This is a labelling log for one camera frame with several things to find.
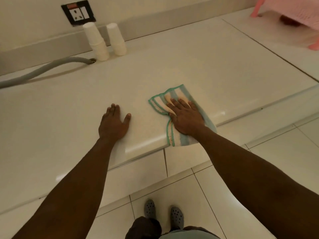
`hose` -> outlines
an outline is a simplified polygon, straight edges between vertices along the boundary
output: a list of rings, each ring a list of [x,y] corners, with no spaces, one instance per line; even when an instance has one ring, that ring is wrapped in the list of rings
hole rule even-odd
[[[13,78],[11,80],[0,81],[0,89],[21,84],[27,80],[33,79],[34,77],[39,76],[43,74],[44,72],[47,72],[48,70],[58,67],[62,64],[67,64],[71,62],[79,62],[79,63],[85,63],[90,65],[90,64],[94,64],[95,61],[96,61],[95,59],[85,59],[81,57],[66,57],[59,60],[54,60],[51,63],[46,64],[23,76]]]

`striped cloth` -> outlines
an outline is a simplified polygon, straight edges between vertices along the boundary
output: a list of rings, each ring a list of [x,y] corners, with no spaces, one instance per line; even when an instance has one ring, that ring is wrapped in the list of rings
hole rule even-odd
[[[207,114],[203,111],[203,109],[196,103],[190,93],[187,91],[184,85],[177,86],[175,88],[170,88],[164,93],[158,94],[153,96],[151,99],[148,100],[149,104],[154,108],[161,115],[168,116],[168,113],[171,112],[175,114],[170,108],[166,106],[166,104],[171,102],[171,98],[178,100],[179,98],[183,99],[186,103],[192,101],[198,108],[198,111],[201,113],[202,117],[205,121],[205,126],[209,127],[213,132],[217,132],[215,125],[209,119]],[[166,136],[167,136],[167,143],[172,145],[173,147],[177,146],[187,146],[194,143],[198,143],[193,137],[184,135],[177,131],[169,118],[169,121],[166,126]]]

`left hand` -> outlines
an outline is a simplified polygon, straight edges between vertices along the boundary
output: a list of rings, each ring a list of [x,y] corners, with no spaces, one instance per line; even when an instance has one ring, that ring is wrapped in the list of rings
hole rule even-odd
[[[116,143],[125,136],[129,129],[131,114],[127,114],[123,122],[120,120],[120,114],[119,105],[112,104],[107,108],[99,126],[100,139]]]

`foot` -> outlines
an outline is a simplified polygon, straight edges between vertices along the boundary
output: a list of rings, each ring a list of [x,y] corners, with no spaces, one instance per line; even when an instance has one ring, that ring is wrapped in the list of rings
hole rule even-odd
[[[154,204],[154,201],[152,201],[151,199],[145,202],[144,216],[146,218],[156,219],[155,204]]]
[[[176,206],[171,208],[171,228],[179,228],[180,230],[184,228],[184,215]]]

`pink stool leg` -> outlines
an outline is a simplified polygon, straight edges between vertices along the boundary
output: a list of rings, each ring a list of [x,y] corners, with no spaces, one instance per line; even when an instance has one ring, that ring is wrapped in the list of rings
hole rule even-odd
[[[265,2],[265,0],[258,0],[257,4],[255,6],[255,9],[253,11],[253,13],[250,15],[251,17],[257,17],[258,16],[258,12],[260,7],[262,6],[262,4]]]
[[[319,39],[317,40],[316,43],[309,45],[308,48],[311,50],[314,50],[314,51],[318,51],[319,50]]]

